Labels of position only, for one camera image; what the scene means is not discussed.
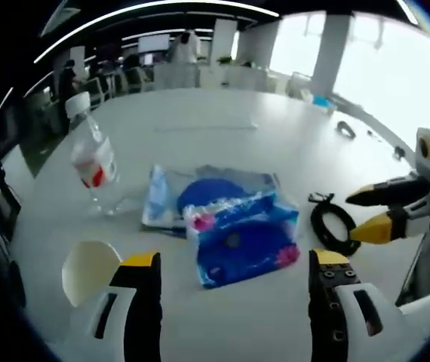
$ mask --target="plastic bottle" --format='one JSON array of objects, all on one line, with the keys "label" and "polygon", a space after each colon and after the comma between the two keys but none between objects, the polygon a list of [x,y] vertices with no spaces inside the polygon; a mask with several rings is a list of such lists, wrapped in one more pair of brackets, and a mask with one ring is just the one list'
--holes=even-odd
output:
[{"label": "plastic bottle", "polygon": [[109,138],[100,131],[91,114],[89,93],[69,98],[66,114],[70,119],[71,162],[96,208],[106,215],[114,215],[121,201],[118,167]]}]

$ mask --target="bottle cap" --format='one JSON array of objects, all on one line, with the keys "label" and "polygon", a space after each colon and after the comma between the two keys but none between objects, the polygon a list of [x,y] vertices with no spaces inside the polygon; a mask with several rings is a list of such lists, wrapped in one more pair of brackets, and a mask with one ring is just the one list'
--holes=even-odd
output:
[{"label": "bottle cap", "polygon": [[83,113],[91,106],[91,100],[88,92],[82,92],[69,98],[64,105],[66,107],[66,114],[68,118],[73,118],[79,113]]}]

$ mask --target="table surface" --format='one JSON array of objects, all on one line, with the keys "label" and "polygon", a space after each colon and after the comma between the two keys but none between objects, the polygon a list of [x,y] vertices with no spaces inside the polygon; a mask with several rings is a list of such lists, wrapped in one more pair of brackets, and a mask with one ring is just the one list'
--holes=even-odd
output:
[{"label": "table surface", "polygon": [[[41,335],[62,339],[69,326],[72,308],[63,293],[61,268],[71,247],[100,240],[121,257],[161,252],[162,360],[309,361],[307,256],[321,244],[310,228],[308,194],[334,192],[334,202],[360,223],[384,209],[348,205],[345,197],[367,183],[404,175],[410,166],[396,161],[389,145],[369,137],[362,122],[338,112],[328,118],[316,106],[275,94],[166,90],[109,100],[94,116],[117,152],[121,187],[139,198],[140,206],[154,163],[276,173],[284,197],[299,205],[302,255],[286,269],[204,290],[196,274],[195,245],[140,232],[141,209],[113,219],[89,216],[89,195],[69,162],[67,137],[37,176],[12,242],[26,289],[26,313]],[[335,131],[343,119],[355,129],[355,140]],[[244,129],[251,123],[258,128]],[[362,281],[395,301],[420,239],[364,244],[350,258],[352,266]]]}]

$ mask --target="pink flower print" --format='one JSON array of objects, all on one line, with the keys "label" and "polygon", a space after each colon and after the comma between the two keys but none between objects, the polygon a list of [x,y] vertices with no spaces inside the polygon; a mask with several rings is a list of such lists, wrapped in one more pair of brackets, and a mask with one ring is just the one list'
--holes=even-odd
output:
[{"label": "pink flower print", "polygon": [[279,268],[285,268],[286,266],[289,266],[293,262],[296,262],[297,259],[299,259],[299,255],[300,255],[300,252],[297,246],[290,245],[288,247],[285,247],[279,250],[275,264],[277,264]]},{"label": "pink flower print", "polygon": [[193,219],[193,228],[197,232],[206,232],[213,228],[213,224],[215,224],[215,218],[211,213],[197,215]]}]

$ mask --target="desk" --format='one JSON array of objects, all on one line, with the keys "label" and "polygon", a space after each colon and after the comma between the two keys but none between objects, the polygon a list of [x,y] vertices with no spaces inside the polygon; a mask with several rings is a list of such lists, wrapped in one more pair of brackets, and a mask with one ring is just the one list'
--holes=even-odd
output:
[{"label": "desk", "polygon": [[[410,166],[392,158],[392,148],[367,135],[367,126],[346,121],[357,138],[334,129],[339,120],[317,107],[275,94],[241,90],[179,89],[108,100],[94,111],[117,152],[121,187],[144,198],[153,163],[167,167],[212,164],[276,173],[284,196],[299,205],[294,265],[215,290],[203,290],[195,271],[194,245],[156,233],[139,232],[141,210],[111,220],[89,217],[87,190],[69,163],[69,136],[53,152],[35,180],[32,197],[18,218],[12,257],[26,289],[26,313],[43,337],[62,339],[69,303],[61,268],[77,241],[110,243],[121,258],[161,252],[162,360],[309,361],[312,350],[307,306],[308,251],[321,244],[309,226],[310,192],[334,192],[356,223],[383,209],[343,203],[367,183],[406,174]],[[248,122],[253,130],[158,132],[168,122],[204,124]],[[363,245],[351,258],[361,280],[388,298],[398,297],[421,238],[389,245]]]}]

